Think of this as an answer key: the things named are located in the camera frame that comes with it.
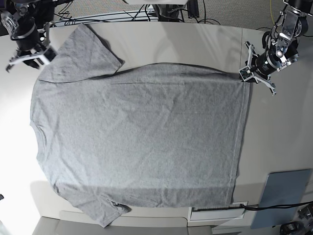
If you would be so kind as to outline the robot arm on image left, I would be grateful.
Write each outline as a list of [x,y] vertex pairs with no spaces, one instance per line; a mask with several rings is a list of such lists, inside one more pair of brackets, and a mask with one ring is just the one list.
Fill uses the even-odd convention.
[[11,41],[17,44],[15,54],[10,58],[6,71],[24,63],[38,69],[48,65],[57,52],[50,45],[50,28],[53,20],[54,0],[2,0],[0,2],[0,23],[7,30]]

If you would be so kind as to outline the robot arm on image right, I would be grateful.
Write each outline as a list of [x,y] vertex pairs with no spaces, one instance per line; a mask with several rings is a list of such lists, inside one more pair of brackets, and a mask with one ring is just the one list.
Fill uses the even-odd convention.
[[262,54],[256,53],[253,44],[245,42],[248,58],[246,65],[239,70],[244,82],[263,83],[273,95],[276,94],[276,86],[271,82],[271,75],[298,60],[297,38],[307,33],[307,17],[312,16],[311,0],[285,0],[284,4],[272,29],[263,34]]

